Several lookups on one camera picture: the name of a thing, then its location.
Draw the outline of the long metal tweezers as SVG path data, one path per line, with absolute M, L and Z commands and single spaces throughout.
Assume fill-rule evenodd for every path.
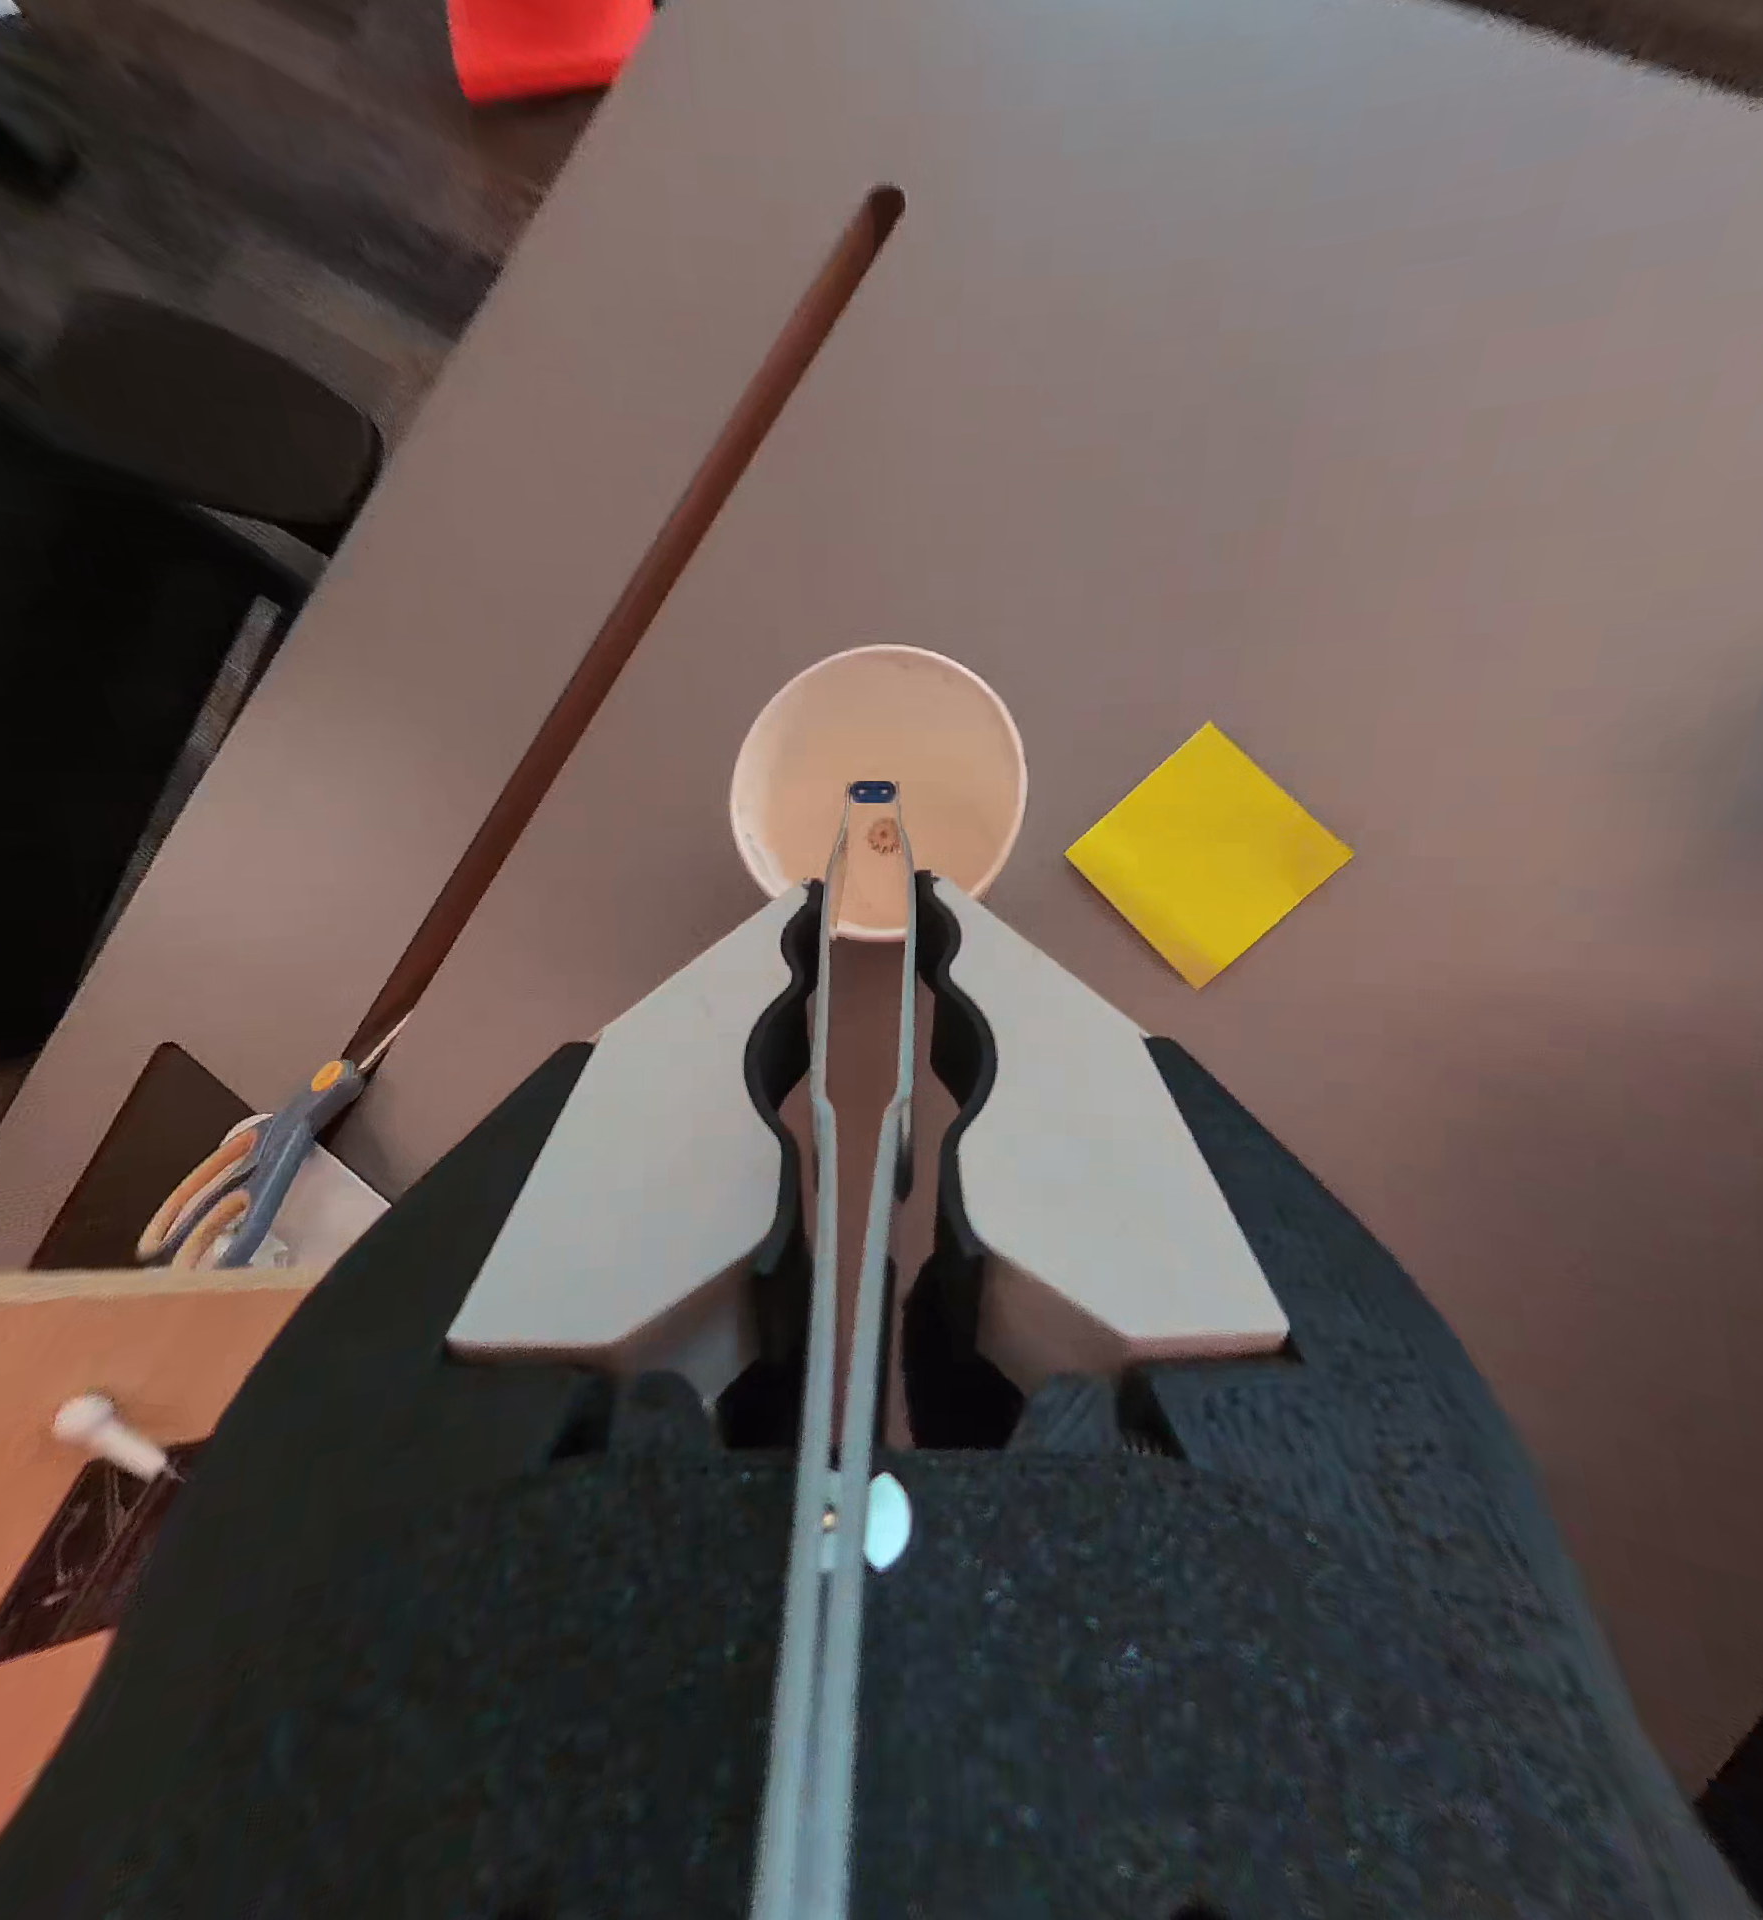
M 850 1911 L 874 1454 L 880 1392 L 889 1378 L 886 1330 L 895 1304 L 895 1212 L 911 1187 L 915 935 L 918 894 L 911 878 L 896 982 L 895 1091 L 880 1122 L 850 1309 L 850 1371 L 845 1387 L 840 1387 L 840 1132 L 831 1098 L 831 1009 L 824 1005 L 836 916 L 824 881 L 818 1013 L 809 1052 L 818 1242 L 752 1917 L 845 1917 Z

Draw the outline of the grey orange scissors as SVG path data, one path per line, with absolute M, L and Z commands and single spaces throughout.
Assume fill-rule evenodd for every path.
M 321 1242 L 318 1233 L 291 1240 L 280 1224 L 299 1187 L 309 1187 L 309 1203 L 295 1209 L 295 1227 L 310 1227 L 314 1216 L 339 1230 L 343 1205 L 371 1224 L 388 1203 L 325 1149 L 325 1136 L 361 1102 L 405 1022 L 394 1022 L 361 1059 L 326 1059 L 280 1107 L 229 1126 L 149 1216 L 134 1260 L 149 1271 L 295 1264 L 304 1240 Z

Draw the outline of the yellow sticky note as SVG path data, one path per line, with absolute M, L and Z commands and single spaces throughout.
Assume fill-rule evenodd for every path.
M 1213 723 L 1066 849 L 1081 878 L 1197 992 L 1353 855 Z

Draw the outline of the orange traffic cone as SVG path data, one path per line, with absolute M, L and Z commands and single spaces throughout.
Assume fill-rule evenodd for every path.
M 477 106 L 608 90 L 656 3 L 445 3 L 460 94 Z

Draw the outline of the white paper cup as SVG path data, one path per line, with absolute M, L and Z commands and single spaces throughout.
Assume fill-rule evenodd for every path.
M 896 782 L 896 805 L 848 805 L 850 782 Z M 828 881 L 836 938 L 901 942 L 918 874 L 983 898 L 1028 812 L 1028 758 L 1009 705 L 965 663 L 854 646 L 804 669 L 754 718 L 728 782 L 728 832 L 770 894 Z M 867 849 L 896 816 L 903 852 Z

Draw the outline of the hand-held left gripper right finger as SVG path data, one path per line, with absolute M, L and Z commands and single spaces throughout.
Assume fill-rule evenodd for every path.
M 911 1281 L 915 1447 L 1006 1447 L 1052 1379 L 1269 1363 L 1290 1320 L 1147 1034 L 951 878 L 915 875 L 951 1102 Z

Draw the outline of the black mesh office chair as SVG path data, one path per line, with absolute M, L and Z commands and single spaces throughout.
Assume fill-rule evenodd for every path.
M 287 354 L 89 287 L 40 349 L 0 334 L 0 1064 L 36 1052 L 245 626 L 280 644 L 388 444 Z

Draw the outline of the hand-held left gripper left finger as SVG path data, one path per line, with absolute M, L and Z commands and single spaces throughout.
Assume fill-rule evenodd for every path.
M 684 965 L 586 1064 L 449 1329 L 484 1363 L 674 1373 L 725 1447 L 795 1447 L 812 1330 L 807 1152 L 824 884 Z

